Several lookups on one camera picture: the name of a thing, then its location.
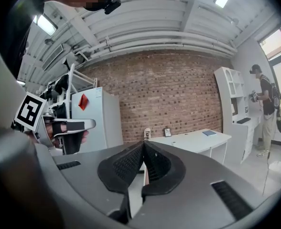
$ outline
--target black cap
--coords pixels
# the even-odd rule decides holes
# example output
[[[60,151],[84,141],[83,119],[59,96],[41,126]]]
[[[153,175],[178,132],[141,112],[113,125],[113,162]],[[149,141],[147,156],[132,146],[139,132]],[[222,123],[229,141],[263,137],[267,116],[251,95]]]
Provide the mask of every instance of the black cap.
[[[111,1],[112,0],[99,0],[99,2],[86,4],[84,8],[89,11],[98,11],[108,6],[111,3]]]
[[[260,66],[258,64],[255,64],[251,67],[250,74],[255,74],[256,70],[258,70],[259,73],[262,73]]]

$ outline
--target khaki pants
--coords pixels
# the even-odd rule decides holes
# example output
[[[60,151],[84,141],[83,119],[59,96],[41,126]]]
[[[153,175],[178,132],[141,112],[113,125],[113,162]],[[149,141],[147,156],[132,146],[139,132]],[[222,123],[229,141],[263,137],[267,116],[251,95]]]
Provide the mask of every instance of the khaki pants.
[[[264,115],[263,119],[263,141],[265,151],[270,151],[271,140],[274,137],[276,128],[276,112],[269,115]]]

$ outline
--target ceiling pipe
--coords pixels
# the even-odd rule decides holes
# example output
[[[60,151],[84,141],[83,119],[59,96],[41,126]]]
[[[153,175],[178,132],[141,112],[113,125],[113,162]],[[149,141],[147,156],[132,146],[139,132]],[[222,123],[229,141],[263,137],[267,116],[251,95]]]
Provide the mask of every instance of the ceiling pipe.
[[[130,52],[139,52],[139,51],[148,51],[148,50],[156,50],[156,49],[166,49],[166,48],[179,49],[179,50],[187,49],[187,50],[193,50],[193,51],[199,51],[199,52],[212,53],[212,54],[219,55],[219,56],[222,56],[222,57],[227,57],[227,58],[231,57],[230,55],[225,54],[223,52],[219,52],[219,51],[216,51],[216,50],[213,50],[213,49],[198,47],[198,46],[190,46],[190,45],[183,45],[183,44],[153,44],[153,45],[143,45],[143,46],[124,48],[124,49],[120,49],[120,50],[117,50],[117,51],[109,52],[109,53],[100,55],[96,58],[90,59],[88,63],[90,63],[93,60],[96,60],[97,58],[115,57],[115,56],[118,55],[118,53],[119,53],[119,55],[123,55],[123,54],[130,53]]]
[[[73,52],[79,52],[79,51],[81,51],[81,50],[84,49],[84,48],[90,48],[90,47],[91,47],[91,46],[90,46],[89,44],[86,44],[86,45],[84,45],[84,46],[82,46],[82,47],[79,47],[79,48],[74,49]]]
[[[144,44],[153,44],[153,43],[181,43],[181,45],[183,46],[196,46],[196,47],[204,47],[207,49],[212,49],[215,52],[222,52],[223,54],[227,55],[227,56],[233,56],[234,53],[226,50],[224,48],[221,48],[219,46],[215,46],[214,44],[211,43],[207,43],[207,42],[198,42],[198,41],[194,41],[194,40],[187,40],[187,39],[170,39],[170,38],[160,38],[160,39],[146,39],[146,40],[140,40],[140,41],[135,41],[135,42],[127,42],[124,44],[120,44],[114,47],[110,47],[107,48],[105,50],[102,50],[100,52],[94,53],[92,54],[90,57],[92,59],[97,58],[99,56],[104,56],[104,54],[107,54],[109,52],[117,52],[121,49],[127,49],[127,48],[131,48],[131,47],[135,47],[135,46],[140,46],[140,45],[144,45]]]
[[[94,47],[91,48],[84,48],[83,50],[81,50],[81,52],[93,52],[97,49],[106,47],[106,46],[111,46],[113,44],[116,43],[120,43],[123,41],[127,41],[127,40],[133,40],[136,38],[144,38],[144,37],[156,37],[156,36],[179,36],[179,37],[187,37],[187,38],[192,38],[192,39],[198,39],[198,40],[203,40],[205,42],[210,42],[213,43],[214,45],[218,45],[220,47],[223,47],[225,49],[228,49],[232,52],[237,52],[237,49],[226,45],[223,42],[220,42],[216,39],[213,38],[209,38],[206,36],[202,36],[202,35],[198,35],[198,34],[194,34],[194,33],[187,33],[187,32],[180,32],[180,31],[146,31],[146,32],[139,32],[139,33],[135,33],[135,34],[130,34],[130,35],[126,35],[126,36],[121,36],[121,37],[117,37],[114,39],[111,39],[109,41],[105,41],[99,45],[96,45]]]
[[[123,44],[120,44],[117,46],[110,47],[110,51],[112,52],[112,51],[120,50],[123,48],[152,44],[152,43],[170,43],[170,42],[195,45],[195,46],[200,46],[200,47],[202,46],[202,47],[206,47],[206,48],[210,48],[210,49],[219,50],[219,51],[229,54],[231,56],[234,55],[233,52],[226,50],[222,47],[216,46],[213,43],[199,42],[199,41],[189,40],[189,39],[172,39],[172,38],[145,39],[145,40],[139,40],[139,41],[135,41],[135,42],[127,42],[127,43],[123,43]]]

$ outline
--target black t-shirt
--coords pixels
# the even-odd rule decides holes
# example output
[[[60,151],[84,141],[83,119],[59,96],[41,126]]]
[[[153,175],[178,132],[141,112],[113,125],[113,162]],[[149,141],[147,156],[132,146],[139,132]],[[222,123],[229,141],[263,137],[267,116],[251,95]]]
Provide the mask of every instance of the black t-shirt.
[[[264,109],[264,115],[270,115],[274,113],[274,106],[272,103],[272,85],[269,81],[269,79],[262,75],[260,77],[260,87],[262,92],[264,93],[265,91],[269,92],[269,99],[263,101],[263,109]]]
[[[0,0],[0,53],[17,78],[31,23],[43,14],[45,0]]]

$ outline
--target white refrigerator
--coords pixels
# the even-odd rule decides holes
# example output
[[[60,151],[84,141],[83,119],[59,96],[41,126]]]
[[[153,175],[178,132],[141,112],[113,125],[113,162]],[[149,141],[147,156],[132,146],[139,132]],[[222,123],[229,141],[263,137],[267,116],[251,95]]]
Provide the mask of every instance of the white refrigerator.
[[[88,99],[84,110],[79,106],[82,95]],[[85,90],[72,95],[73,119],[94,119],[96,126],[89,130],[86,142],[79,153],[97,151],[123,144],[118,96],[103,91],[102,87]]]

